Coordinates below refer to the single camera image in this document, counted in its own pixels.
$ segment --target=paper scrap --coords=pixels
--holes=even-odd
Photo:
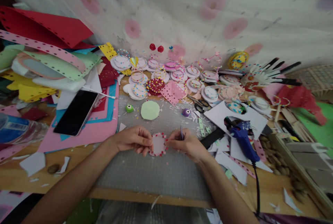
[[[63,166],[61,167],[60,171],[56,172],[56,174],[62,174],[62,173],[64,173],[66,171],[69,159],[70,159],[70,157],[65,156],[65,162],[64,162]]]
[[[224,152],[217,151],[215,160],[218,164],[230,169],[237,180],[246,186],[247,173],[237,163],[231,160]]]
[[[122,131],[122,130],[124,130],[125,128],[126,128],[126,125],[120,123],[120,126],[119,126],[119,132]]]
[[[36,152],[21,161],[20,166],[28,173],[28,177],[30,177],[45,168],[45,154],[42,152]]]
[[[287,193],[287,190],[285,188],[283,188],[283,194],[284,194],[284,202],[291,207],[292,209],[294,209],[296,212],[299,213],[303,213],[301,210],[299,210],[299,208],[295,205],[294,201],[292,200],[292,198],[290,198],[290,196]]]
[[[30,155],[24,155],[24,156],[15,156],[12,158],[12,160],[21,160],[21,159],[24,159],[24,158],[27,158],[29,157]]]

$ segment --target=cutting mat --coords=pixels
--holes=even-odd
[[[152,134],[164,132],[167,136],[182,125],[197,133],[198,123],[184,117],[183,108],[194,109],[194,105],[178,104],[178,108],[167,101],[156,101],[160,106],[160,115],[153,121],[141,117],[141,105],[146,100],[135,101],[127,96],[119,98],[118,125],[127,127],[142,125]],[[126,105],[132,104],[135,111],[126,113]],[[215,127],[202,115],[204,127]],[[117,188],[141,193],[153,193],[174,197],[186,197],[196,200],[211,200],[207,185],[197,169],[186,155],[169,149],[162,157],[136,154],[133,150],[120,152],[113,158],[99,177],[96,186]]]

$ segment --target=black cable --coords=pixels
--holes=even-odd
[[[254,168],[254,173],[256,174],[256,181],[257,181],[257,212],[256,212],[256,217],[259,217],[260,214],[260,189],[259,189],[259,178],[257,175],[257,167],[256,163],[252,162],[252,166]]]

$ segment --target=bottle label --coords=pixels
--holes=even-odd
[[[7,124],[0,130],[0,143],[10,143],[23,135],[29,127],[29,120],[8,116]]]

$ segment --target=smartphone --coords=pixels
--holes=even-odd
[[[95,92],[79,90],[53,132],[77,136],[86,123],[97,96]]]

